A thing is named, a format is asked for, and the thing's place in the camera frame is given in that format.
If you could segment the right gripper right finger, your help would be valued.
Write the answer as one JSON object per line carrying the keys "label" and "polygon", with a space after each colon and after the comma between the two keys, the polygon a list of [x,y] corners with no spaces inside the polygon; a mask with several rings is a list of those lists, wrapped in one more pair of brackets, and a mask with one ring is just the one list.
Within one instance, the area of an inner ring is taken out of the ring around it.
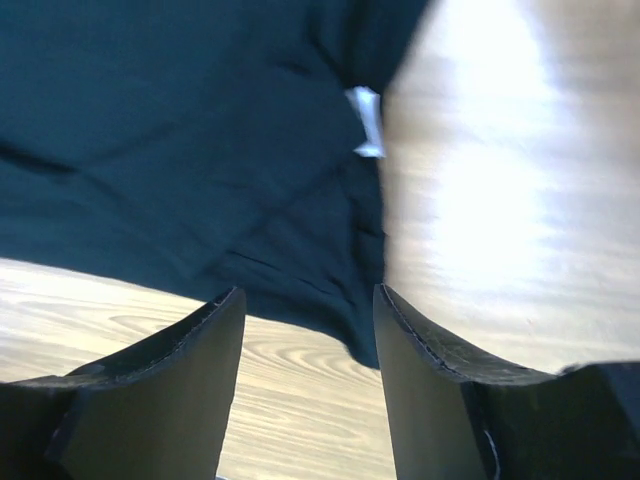
{"label": "right gripper right finger", "polygon": [[527,368],[386,285],[374,292],[374,327],[398,478],[638,478],[637,362]]}

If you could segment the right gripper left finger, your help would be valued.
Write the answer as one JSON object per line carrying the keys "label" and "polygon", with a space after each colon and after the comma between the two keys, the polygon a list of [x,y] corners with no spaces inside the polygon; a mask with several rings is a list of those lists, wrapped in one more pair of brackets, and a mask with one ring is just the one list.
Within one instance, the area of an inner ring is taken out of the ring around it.
{"label": "right gripper left finger", "polygon": [[67,375],[3,384],[2,477],[214,479],[245,315],[233,288]]}

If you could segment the black t shirt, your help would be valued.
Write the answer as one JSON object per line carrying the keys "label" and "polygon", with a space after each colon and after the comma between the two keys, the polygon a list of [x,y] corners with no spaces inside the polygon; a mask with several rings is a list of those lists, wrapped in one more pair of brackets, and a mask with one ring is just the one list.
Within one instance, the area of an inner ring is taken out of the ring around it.
{"label": "black t shirt", "polygon": [[385,93],[423,1],[5,1],[1,254],[300,325],[378,364]]}

